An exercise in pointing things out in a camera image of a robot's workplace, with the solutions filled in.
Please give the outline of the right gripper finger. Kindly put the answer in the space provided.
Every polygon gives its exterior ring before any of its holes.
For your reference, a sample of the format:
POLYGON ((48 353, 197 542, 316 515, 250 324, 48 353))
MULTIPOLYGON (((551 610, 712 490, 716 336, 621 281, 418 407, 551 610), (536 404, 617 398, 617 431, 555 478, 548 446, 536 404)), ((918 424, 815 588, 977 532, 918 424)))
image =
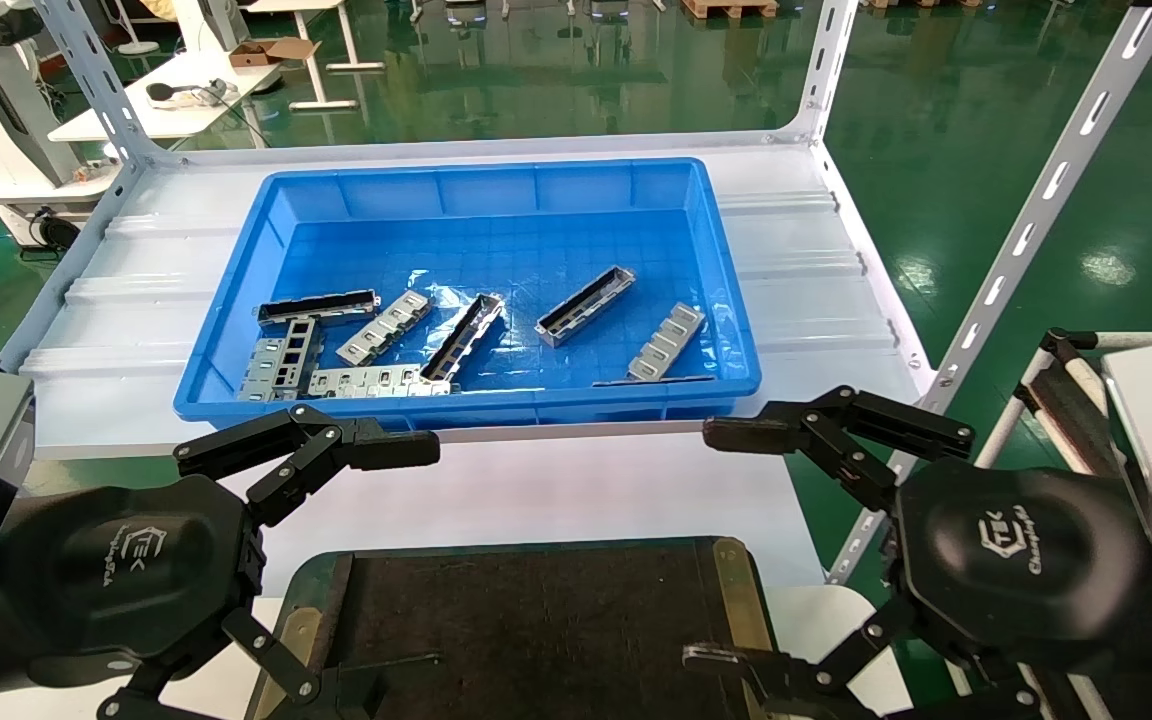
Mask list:
POLYGON ((888 511, 896 473, 861 442, 922 460, 965 458, 975 432, 920 407, 840 386, 812 401, 770 401, 749 418, 713 416, 704 420, 703 439, 708 448, 732 454, 804 455, 861 506, 888 511))

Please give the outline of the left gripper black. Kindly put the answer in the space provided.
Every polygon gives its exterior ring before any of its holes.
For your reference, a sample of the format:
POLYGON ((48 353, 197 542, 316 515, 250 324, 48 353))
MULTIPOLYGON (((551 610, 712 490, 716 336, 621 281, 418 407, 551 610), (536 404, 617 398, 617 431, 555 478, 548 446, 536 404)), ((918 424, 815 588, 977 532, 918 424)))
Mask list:
POLYGON ((260 525, 287 520, 347 468, 439 460, 430 430, 389 432, 372 418, 340 420, 298 404, 179 445, 175 462, 188 478, 170 486, 20 502, 0 537, 14 662, 29 684, 50 688, 134 670, 99 719, 206 719, 164 705, 160 694, 232 641, 285 691, 270 719, 376 719, 394 676, 424 674, 442 655, 308 669, 247 611, 266 560, 260 525), (212 482, 273 460, 247 503, 212 482))

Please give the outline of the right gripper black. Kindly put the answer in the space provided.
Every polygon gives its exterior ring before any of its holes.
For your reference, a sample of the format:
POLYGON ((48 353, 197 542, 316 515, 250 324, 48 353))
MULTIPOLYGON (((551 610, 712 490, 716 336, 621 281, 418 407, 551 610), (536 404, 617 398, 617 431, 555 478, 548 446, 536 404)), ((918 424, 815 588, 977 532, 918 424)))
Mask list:
MULTIPOLYGON (((881 719, 849 683, 925 611, 957 647, 991 651, 1059 669, 1114 655, 1135 594, 1152 562, 1151 541, 1116 480, 1056 468, 990 470, 932 462, 896 488, 902 584, 818 664, 790 653, 689 644, 687 670, 744 682, 767 714, 881 719)), ((1024 680, 887 719, 1036 719, 1024 680)))

